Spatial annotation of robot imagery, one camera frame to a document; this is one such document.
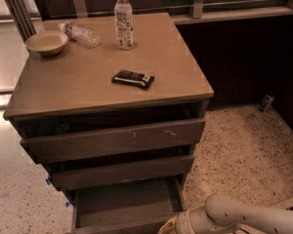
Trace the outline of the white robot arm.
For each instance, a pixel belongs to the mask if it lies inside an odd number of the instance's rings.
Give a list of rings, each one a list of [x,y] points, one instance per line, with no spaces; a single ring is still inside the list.
[[[170,218],[158,234],[229,234],[247,225],[266,234],[293,234],[293,211],[248,205],[212,195],[199,209]]]

